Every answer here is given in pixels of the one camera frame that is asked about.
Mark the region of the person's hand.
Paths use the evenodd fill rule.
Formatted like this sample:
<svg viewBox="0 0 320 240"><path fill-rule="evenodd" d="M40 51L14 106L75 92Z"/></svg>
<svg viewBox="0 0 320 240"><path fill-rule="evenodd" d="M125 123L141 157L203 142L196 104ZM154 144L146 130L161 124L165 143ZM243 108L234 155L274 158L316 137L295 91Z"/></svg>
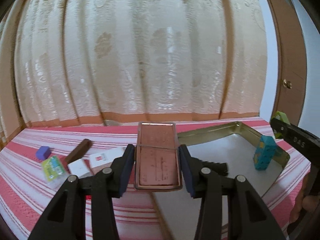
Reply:
<svg viewBox="0 0 320 240"><path fill-rule="evenodd" d="M306 187L309 179L309 174L310 173L307 173L303 178L302 187L295 198L295 205L291 210L289 217L290 224L294 223L298 219L302 209L304 209L307 212L314 212L319 204L319 195L311 196L306 194Z"/></svg>

